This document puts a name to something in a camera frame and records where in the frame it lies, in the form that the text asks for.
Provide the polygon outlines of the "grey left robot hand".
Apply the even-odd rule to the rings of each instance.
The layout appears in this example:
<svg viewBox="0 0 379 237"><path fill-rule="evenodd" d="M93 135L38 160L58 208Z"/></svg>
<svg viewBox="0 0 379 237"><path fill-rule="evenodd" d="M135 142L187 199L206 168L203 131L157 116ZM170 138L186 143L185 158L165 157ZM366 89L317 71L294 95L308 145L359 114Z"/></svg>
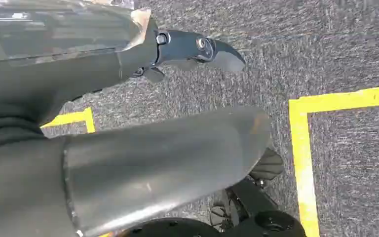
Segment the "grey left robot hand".
<svg viewBox="0 0 379 237"><path fill-rule="evenodd" d="M147 8L0 0L0 237L96 237L242 180L266 150L259 107L47 138L67 102L162 64L241 71L230 45L160 31Z"/></svg>

